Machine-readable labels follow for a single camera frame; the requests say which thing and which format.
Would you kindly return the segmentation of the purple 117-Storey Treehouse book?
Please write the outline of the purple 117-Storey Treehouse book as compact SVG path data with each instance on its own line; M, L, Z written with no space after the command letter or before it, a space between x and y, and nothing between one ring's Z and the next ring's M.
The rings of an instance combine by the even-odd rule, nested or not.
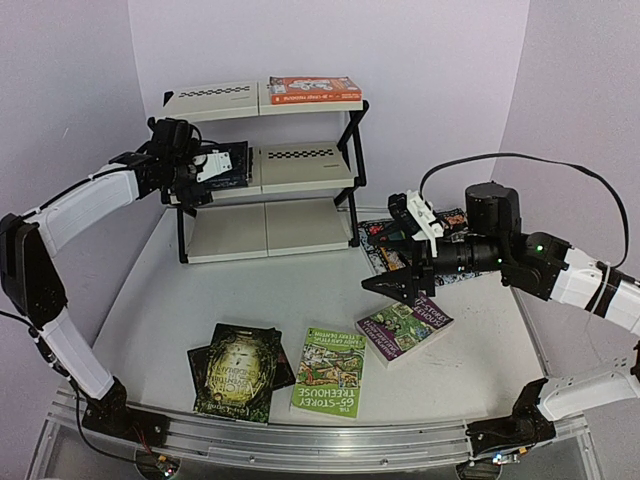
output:
M355 322L385 368L400 365L440 338L454 319L420 295L413 307L397 302Z

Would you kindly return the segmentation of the dark blue Nineteen Eighty-Four book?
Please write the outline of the dark blue Nineteen Eighty-Four book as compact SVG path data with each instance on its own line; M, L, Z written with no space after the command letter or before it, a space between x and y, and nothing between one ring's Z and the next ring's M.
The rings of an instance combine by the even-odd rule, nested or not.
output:
M200 155L227 154L231 169L210 177L202 184L209 190L224 190L247 187L252 176L251 148L247 141L205 144L199 148Z

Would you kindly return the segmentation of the green 65-Storey Treehouse book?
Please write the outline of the green 65-Storey Treehouse book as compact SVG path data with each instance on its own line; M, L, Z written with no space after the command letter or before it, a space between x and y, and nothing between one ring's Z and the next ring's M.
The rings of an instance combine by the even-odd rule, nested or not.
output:
M366 346L362 335L310 327L290 409L355 420L359 414Z

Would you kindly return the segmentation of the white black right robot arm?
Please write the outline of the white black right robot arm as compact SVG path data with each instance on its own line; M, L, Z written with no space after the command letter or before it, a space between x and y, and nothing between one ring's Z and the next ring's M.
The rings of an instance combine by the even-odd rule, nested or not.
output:
M519 196L512 188L475 184L466 188L465 202L468 228L453 240L419 193L391 195L391 227L403 233L411 260L362 281L362 287L415 307L420 295L434 296L438 275L497 271L506 287L639 333L638 280L558 237L523 233ZM638 396L638 364L617 358L589 372L528 383L509 415L472 422L466 434L476 457L513 453L553 439L557 420Z

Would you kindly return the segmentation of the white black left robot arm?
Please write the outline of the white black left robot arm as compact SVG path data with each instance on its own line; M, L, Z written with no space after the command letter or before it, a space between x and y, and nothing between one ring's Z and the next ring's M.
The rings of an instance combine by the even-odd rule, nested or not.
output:
M190 210L203 193L197 177L202 136L182 119L149 119L150 140L22 215L1 220L1 288L28 327L43 359L81 391L98 423L116 437L131 433L124 385L96 358L70 318L54 258L75 237L111 213L160 191Z

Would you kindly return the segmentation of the orange 78-Storey Treehouse book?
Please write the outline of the orange 78-Storey Treehouse book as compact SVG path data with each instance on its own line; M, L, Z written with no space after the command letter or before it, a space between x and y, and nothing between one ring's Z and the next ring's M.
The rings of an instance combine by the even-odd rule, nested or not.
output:
M362 90L349 77L270 77L268 91L273 105L362 100Z

